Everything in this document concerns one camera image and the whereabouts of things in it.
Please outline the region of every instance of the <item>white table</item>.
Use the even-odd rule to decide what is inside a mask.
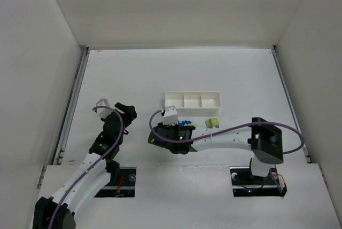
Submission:
[[[121,166],[137,166],[136,196],[93,199],[77,228],[340,228],[319,167],[307,164],[303,151],[277,166],[285,198],[235,198],[229,165],[248,165],[251,153],[174,155],[148,144],[148,120],[163,108],[165,91],[189,90],[221,92],[222,128],[254,116],[295,126],[270,49],[91,51],[63,164],[48,166],[40,195],[50,196],[83,160],[103,125],[91,109],[107,98],[138,113],[115,157]],[[184,119],[204,126],[206,118]],[[284,129],[283,145],[293,149],[299,139]]]
[[[174,155],[147,143],[149,118],[163,108],[165,91],[190,90],[221,92],[222,108],[217,116],[221,128],[251,122],[255,116],[295,127],[270,49],[93,50],[63,164],[78,165],[84,159],[103,125],[91,109],[100,98],[107,98],[111,105],[134,105],[138,114],[115,157],[122,166],[248,165],[252,154],[244,150],[212,149]],[[204,117],[181,119],[205,127]],[[284,129],[284,150],[298,145],[296,134]],[[285,163],[306,163],[302,151],[284,159]]]

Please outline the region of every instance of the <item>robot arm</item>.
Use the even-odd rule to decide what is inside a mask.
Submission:
[[[174,154],[212,148],[244,149],[253,152],[251,173],[260,177],[267,177],[271,165],[284,161],[282,131],[273,125],[257,125],[258,122],[265,122],[262,118],[252,118],[255,125],[247,130],[232,131],[224,135],[215,134],[221,131],[219,129],[179,127],[174,107],[165,109],[162,120],[151,131],[149,143],[166,148]]]
[[[108,113],[107,109],[104,109],[109,107],[105,99],[100,100],[97,107],[99,108],[96,112],[104,121],[103,131],[71,178],[48,199],[41,197],[37,201],[33,218],[34,229],[76,228],[78,215],[99,190],[110,182],[111,175],[117,174],[119,165],[113,159],[122,144],[125,135],[122,132],[137,114],[134,106],[124,106],[120,103],[115,107],[123,113],[117,110]]]

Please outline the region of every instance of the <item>yellow sponge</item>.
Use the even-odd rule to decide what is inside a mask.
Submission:
[[[218,118],[212,118],[205,122],[207,128],[219,128],[220,122]]]

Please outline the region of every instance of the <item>rectangular opening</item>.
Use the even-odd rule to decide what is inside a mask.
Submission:
[[[136,168],[120,168],[117,175],[111,174],[111,181],[95,198],[132,198],[135,196]]]
[[[201,95],[203,108],[220,108],[221,100],[218,92],[203,93]]]
[[[176,109],[184,108],[184,95],[181,92],[166,92],[165,107],[175,106]]]
[[[277,174],[275,166],[270,171]],[[230,168],[230,175],[234,197],[284,196],[287,192],[286,185],[279,189],[279,181],[277,185],[271,176],[253,176],[249,167]]]
[[[184,94],[184,108],[201,108],[202,99],[198,92]]]

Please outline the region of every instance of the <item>white tray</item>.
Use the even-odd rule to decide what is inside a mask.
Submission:
[[[165,107],[175,106],[179,115],[210,116],[221,108],[221,95],[217,91],[167,91]]]

